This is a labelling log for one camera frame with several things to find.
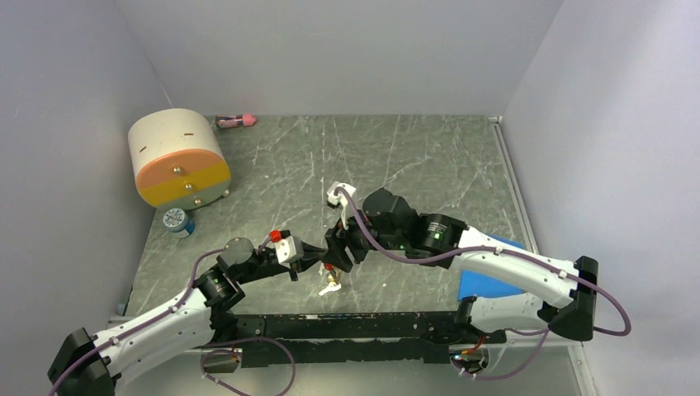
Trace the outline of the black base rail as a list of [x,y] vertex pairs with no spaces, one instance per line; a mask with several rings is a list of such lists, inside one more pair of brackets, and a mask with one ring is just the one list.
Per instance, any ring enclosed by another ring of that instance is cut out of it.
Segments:
[[230,315],[204,347],[240,350],[244,368],[419,360],[446,364],[480,335],[452,311]]

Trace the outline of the pink capped small bottle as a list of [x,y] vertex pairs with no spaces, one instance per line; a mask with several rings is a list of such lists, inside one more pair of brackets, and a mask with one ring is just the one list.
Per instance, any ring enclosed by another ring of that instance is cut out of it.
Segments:
[[242,115],[217,115],[215,117],[215,126],[223,130],[251,127],[254,126],[256,122],[257,117],[249,113]]

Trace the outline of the aluminium frame rail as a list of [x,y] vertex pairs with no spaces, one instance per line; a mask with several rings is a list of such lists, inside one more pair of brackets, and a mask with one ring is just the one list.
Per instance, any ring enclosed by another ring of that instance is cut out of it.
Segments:
[[118,388],[187,351],[214,371],[282,364],[421,361],[452,364],[480,380],[508,373],[506,360],[537,347],[515,332],[478,337],[450,312],[215,314],[155,309],[97,335],[99,355]]

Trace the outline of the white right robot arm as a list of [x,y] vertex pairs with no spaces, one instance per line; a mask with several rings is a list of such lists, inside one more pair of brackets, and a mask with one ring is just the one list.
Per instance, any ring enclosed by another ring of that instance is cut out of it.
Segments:
[[544,257],[499,241],[444,214],[418,214],[401,196],[381,188],[359,210],[354,190],[334,183],[327,203],[341,208],[326,234],[324,262],[349,272],[370,251],[404,264],[471,271],[518,288],[506,297],[468,296],[459,306],[454,332],[463,342],[510,328],[549,330],[578,342],[592,340],[598,262]]

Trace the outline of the white round drawer cabinet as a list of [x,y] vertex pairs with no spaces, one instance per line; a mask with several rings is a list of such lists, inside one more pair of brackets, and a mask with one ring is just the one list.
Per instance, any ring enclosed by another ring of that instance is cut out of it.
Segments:
[[159,210],[194,210],[229,194],[231,172],[207,119],[172,108],[128,132],[136,190]]

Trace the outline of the small blue white jar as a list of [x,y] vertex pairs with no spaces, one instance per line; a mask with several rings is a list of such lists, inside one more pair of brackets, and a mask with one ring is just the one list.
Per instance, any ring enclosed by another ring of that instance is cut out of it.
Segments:
[[162,217],[164,228],[175,238],[188,238],[195,230],[195,224],[189,214],[180,208],[167,210]]

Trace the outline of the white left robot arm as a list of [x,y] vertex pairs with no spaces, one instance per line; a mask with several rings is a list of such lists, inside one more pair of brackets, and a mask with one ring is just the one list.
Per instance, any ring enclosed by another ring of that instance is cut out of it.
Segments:
[[69,334],[48,377],[51,395],[116,395],[141,375],[182,352],[212,343],[229,345],[236,335],[230,309],[244,298],[244,283],[299,273],[320,261],[325,249],[284,236],[273,248],[233,238],[212,255],[216,264],[192,271],[185,289],[130,321],[96,333]]

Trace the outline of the blue foam pad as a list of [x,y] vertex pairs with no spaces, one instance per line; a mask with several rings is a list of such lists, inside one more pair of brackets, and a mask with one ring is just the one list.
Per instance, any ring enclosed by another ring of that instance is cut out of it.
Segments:
[[523,294],[516,286],[473,271],[462,271],[457,299],[470,296],[499,298]]

